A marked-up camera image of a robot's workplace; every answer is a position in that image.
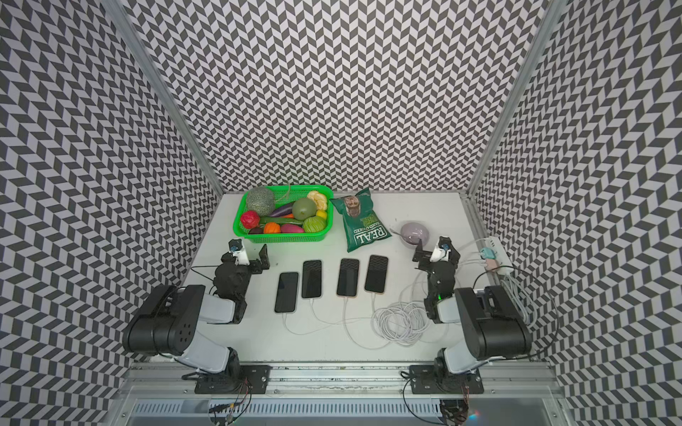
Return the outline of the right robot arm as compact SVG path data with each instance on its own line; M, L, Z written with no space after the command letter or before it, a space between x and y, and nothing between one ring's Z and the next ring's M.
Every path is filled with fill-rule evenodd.
M432 369L416 374L412 392L468 391L480 367L496 360L525 359L531 353L529 327L503 287L481 292L455 287L460 258L448 238L432 251L417 243L413 261L426 273L426 317L435 324L458 324L463 339L440 349Z

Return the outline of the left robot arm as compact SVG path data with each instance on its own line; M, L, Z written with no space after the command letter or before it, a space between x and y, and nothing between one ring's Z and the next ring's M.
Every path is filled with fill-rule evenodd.
M152 290L123 334L130 353L168 356L193 371L182 376L195 383L196 394L261 395L271 367L243 365L236 349L219 344L197 330L201 323L236 326L247 310L252 275L270 268L267 246L250 260L242 242L232 240L212 279L216 293L204 285L160 285Z

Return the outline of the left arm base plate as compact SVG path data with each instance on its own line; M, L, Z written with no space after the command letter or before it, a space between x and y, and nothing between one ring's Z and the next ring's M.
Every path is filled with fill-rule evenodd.
M236 374L200 374L195 385L197 395L262 395L266 393L272 367L268 364L241 365Z

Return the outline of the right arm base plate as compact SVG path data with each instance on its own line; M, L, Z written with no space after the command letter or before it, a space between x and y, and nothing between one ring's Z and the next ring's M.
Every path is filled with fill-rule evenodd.
M483 381L478 370L463 374L440 371L434 365L410 365L408 380L413 394L452 394L481 395L484 393Z

